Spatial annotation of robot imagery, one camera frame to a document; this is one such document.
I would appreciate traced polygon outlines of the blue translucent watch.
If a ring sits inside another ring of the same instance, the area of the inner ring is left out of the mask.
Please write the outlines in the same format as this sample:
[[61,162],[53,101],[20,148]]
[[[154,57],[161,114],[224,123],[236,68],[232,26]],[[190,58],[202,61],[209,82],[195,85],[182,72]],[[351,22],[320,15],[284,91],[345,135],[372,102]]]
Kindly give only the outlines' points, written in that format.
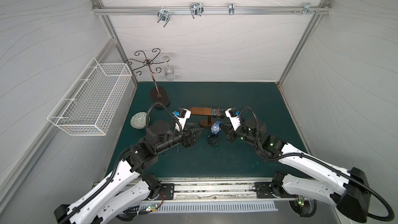
[[218,135],[219,134],[219,132],[221,131],[221,127],[220,127],[220,125],[222,124],[222,122],[221,121],[216,121],[212,126],[211,126],[211,133],[213,134],[213,135]]

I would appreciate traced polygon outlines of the slim black analog watch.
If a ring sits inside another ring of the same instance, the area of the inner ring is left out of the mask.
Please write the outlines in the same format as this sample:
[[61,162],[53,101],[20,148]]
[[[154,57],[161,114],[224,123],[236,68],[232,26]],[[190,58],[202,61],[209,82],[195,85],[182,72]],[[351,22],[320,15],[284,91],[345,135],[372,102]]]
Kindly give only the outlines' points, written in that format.
[[220,118],[224,118],[226,117],[226,109],[225,108],[221,108],[220,109]]
[[218,114],[219,114],[219,110],[218,110],[217,108],[212,108],[212,109],[211,109],[211,115],[212,115],[213,117],[217,117]]

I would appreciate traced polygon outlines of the wooden T-shaped watch stand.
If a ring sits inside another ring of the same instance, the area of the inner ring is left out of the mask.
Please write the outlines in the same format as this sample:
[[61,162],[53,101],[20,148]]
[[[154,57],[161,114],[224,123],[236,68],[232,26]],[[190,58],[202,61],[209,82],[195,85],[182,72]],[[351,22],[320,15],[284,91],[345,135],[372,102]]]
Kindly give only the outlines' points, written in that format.
[[203,119],[200,121],[200,126],[211,127],[218,119],[223,119],[223,118],[220,118],[220,109],[218,109],[219,114],[217,117],[213,117],[211,115],[211,109],[212,109],[212,107],[190,107],[189,111],[191,112],[192,115],[206,117],[206,119]]

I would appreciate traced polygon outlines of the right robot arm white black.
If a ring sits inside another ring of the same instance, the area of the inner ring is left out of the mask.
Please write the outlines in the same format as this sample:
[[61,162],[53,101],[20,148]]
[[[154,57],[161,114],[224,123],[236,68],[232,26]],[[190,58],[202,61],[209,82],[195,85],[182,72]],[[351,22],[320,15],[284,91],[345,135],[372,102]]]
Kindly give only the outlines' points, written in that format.
[[262,159],[280,162],[310,176],[310,179],[302,179],[287,173],[277,173],[270,185],[274,196],[307,197],[330,204],[353,221],[367,222],[372,194],[362,170],[326,163],[268,134],[265,124],[256,115],[245,121],[242,112],[233,108],[222,108],[220,115],[229,119],[228,123],[221,124],[229,141],[241,139],[251,144]]

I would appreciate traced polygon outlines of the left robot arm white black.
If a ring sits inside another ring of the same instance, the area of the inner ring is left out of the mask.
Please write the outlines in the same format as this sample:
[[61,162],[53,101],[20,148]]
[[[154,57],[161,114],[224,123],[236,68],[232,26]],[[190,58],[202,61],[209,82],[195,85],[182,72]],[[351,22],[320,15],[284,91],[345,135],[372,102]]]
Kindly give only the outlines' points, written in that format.
[[70,205],[62,204],[54,215],[59,224],[106,224],[127,208],[161,192],[160,181],[145,174],[159,159],[159,154],[182,145],[192,147],[202,129],[187,120],[186,108],[169,114],[172,123],[158,120],[146,125],[146,136],[118,156],[113,170],[86,195]]

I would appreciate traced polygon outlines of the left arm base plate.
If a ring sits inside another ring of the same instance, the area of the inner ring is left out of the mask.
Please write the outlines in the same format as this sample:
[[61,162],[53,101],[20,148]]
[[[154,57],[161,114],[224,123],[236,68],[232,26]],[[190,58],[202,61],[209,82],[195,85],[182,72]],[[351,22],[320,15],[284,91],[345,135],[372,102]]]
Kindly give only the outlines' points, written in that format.
[[164,197],[165,201],[174,199],[175,184],[173,183],[161,183],[159,194],[155,200],[160,201]]

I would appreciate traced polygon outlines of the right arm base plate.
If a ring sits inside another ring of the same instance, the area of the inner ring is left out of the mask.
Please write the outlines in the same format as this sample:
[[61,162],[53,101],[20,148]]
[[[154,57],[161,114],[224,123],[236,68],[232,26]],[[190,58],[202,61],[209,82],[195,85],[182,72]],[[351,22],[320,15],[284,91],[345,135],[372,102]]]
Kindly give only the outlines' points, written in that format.
[[280,198],[280,193],[276,192],[277,184],[273,182],[255,182],[251,189],[258,199]]

